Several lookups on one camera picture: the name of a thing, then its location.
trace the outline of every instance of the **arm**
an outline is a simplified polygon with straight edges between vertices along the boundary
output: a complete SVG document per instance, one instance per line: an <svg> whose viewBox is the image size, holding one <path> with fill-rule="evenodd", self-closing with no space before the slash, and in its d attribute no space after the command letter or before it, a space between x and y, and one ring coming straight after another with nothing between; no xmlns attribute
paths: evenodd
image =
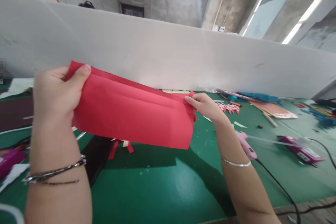
<svg viewBox="0 0 336 224"><path fill-rule="evenodd" d="M205 93L195 94L192 98L187 96L185 99L213 122L220 155L233 163L248 163L249 159L229 119L217 104ZM223 160L221 162L231 200L241 223L280 224L254 167L237 167Z"/></svg>
<svg viewBox="0 0 336 224"><path fill-rule="evenodd" d="M62 67L35 76L32 175L75 164L81 158L71 121L91 68L84 65L64 82L67 71L68 67ZM56 175L48 182L77 179L78 183L65 185L31 184L26 203L27 223L92 223L91 192L84 165Z"/></svg>

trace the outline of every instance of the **red paper fold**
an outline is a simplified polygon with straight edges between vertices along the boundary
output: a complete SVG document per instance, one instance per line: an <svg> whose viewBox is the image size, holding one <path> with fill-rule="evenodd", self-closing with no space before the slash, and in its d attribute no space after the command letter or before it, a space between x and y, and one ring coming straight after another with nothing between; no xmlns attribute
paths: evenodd
<svg viewBox="0 0 336 224"><path fill-rule="evenodd" d="M65 80L82 65L72 61ZM94 67L74 112L80 131L178 149L189 148L196 121L183 98Z"/></svg>

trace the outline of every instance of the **bracelet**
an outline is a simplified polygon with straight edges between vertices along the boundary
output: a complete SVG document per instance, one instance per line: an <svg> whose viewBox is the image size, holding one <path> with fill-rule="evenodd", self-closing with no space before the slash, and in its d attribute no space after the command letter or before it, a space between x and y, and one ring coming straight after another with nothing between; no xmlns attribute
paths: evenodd
<svg viewBox="0 0 336 224"><path fill-rule="evenodd" d="M22 180L26 185L28 184L35 184L35 183L40 183L40 184L48 184L48 185L52 185L52 186L57 186L60 184L74 184L74 183L78 183L79 180L74 180L74 181L68 181L68 182L56 182L56 183L49 183L46 180L48 180L51 177L54 177L58 174L61 174L65 171L68 171L74 167L79 167L82 165L86 165L86 159L85 159L85 155L81 155L80 160L70 166L66 166L64 168L61 169L57 169L57 170L53 170L53 171L47 171L44 173L38 173L35 175L31 175L30 172L28 172L27 176Z"/></svg>
<svg viewBox="0 0 336 224"><path fill-rule="evenodd" d="M246 164L237 164L237 163L232 163L230 161L227 161L225 158L223 158L222 156L220 157L224 162L230 164L230 165L233 165L233 166L239 166L239 167L247 167L247 166L250 166L251 165L251 160L248 161L248 163Z"/></svg>

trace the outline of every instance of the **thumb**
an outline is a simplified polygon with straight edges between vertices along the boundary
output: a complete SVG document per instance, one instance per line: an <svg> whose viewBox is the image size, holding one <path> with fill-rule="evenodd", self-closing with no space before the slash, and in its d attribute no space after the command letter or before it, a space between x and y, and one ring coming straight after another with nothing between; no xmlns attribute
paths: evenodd
<svg viewBox="0 0 336 224"><path fill-rule="evenodd" d="M187 103L189 103L191 106L195 107L197 109L198 105L200 104L200 102L196 101L194 98L186 96L184 98Z"/></svg>
<svg viewBox="0 0 336 224"><path fill-rule="evenodd" d="M77 69L75 74L72 76L70 80L67 81L70 86L82 90L84 83L88 79L91 73L91 67L87 64L81 66Z"/></svg>

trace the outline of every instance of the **pink glue gun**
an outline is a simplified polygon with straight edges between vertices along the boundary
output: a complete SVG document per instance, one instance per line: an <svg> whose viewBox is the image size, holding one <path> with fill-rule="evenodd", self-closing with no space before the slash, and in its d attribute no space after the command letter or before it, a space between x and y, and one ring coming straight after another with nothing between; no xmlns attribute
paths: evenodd
<svg viewBox="0 0 336 224"><path fill-rule="evenodd" d="M246 142L246 139L247 139L247 135L240 131L235 131L238 139L239 139L239 142L241 144L241 146L243 147L243 150L245 151L247 157L250 159L250 160L255 160L257 159L257 154L254 152L254 150L251 148L251 146Z"/></svg>

